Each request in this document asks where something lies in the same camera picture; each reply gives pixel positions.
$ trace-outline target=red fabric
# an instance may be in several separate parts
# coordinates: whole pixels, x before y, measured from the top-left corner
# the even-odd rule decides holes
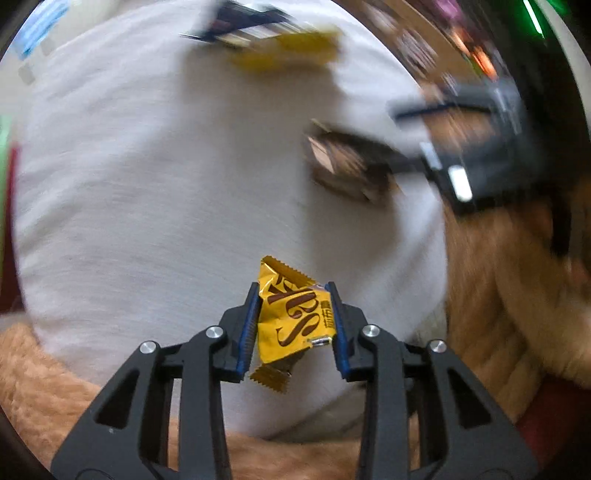
[[[15,147],[11,151],[6,192],[6,217],[4,228],[4,258],[2,259],[2,287],[0,289],[0,313],[18,309],[21,304],[21,290],[18,286],[17,269],[12,249],[12,193],[14,191],[14,179],[17,158],[20,149]]]
[[[565,445],[583,415],[591,411],[591,390],[547,377],[517,428],[541,466]]]

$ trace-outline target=yellow package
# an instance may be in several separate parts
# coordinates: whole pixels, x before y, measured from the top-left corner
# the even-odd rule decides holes
[[[259,285],[257,342],[263,365],[251,378],[284,392],[303,353],[330,344],[336,334],[330,293],[273,257],[261,260]]]
[[[292,24],[246,28],[221,36],[232,61],[245,70],[266,72],[289,65],[325,65],[339,57],[341,32]]]

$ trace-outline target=metal screw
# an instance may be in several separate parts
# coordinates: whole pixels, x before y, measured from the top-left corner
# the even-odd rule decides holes
[[[447,350],[447,344],[443,340],[431,340],[429,348],[435,353],[443,353]]]
[[[156,343],[155,342],[144,342],[139,346],[139,351],[142,353],[154,353],[156,350]]]
[[[379,327],[377,325],[366,325],[361,329],[361,333],[366,337],[377,337],[379,335]]]
[[[220,338],[223,335],[223,328],[218,327],[217,325],[215,327],[210,327],[205,331],[205,335],[209,338]]]

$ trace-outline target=tan fur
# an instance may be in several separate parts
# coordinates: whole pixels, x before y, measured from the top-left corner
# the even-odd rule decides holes
[[[591,305],[549,254],[543,222],[530,221],[537,208],[461,222],[446,212],[449,343],[513,421],[545,371],[591,385]],[[0,335],[0,404],[45,465],[97,392],[47,356],[25,324]],[[415,419],[410,443],[416,465]],[[282,445],[232,433],[228,446],[239,480],[351,479],[359,450],[358,442]],[[173,466],[176,448],[172,425]]]

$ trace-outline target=white pillow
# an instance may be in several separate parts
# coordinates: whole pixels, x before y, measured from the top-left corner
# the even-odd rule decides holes
[[[425,132],[398,131],[387,104],[417,85],[335,4],[274,4],[342,28],[332,71],[236,70],[178,36],[212,8],[180,0],[87,32],[40,79],[17,178],[18,266],[44,348],[83,378],[104,383],[142,341],[184,342],[217,323],[264,255],[335,281],[402,340],[442,305],[443,220],[426,181],[403,182],[383,211],[313,184],[302,159],[311,118],[411,151]],[[434,324],[444,329],[442,313]],[[316,349],[285,396],[225,385],[226,428],[269,436],[347,388],[332,350]]]

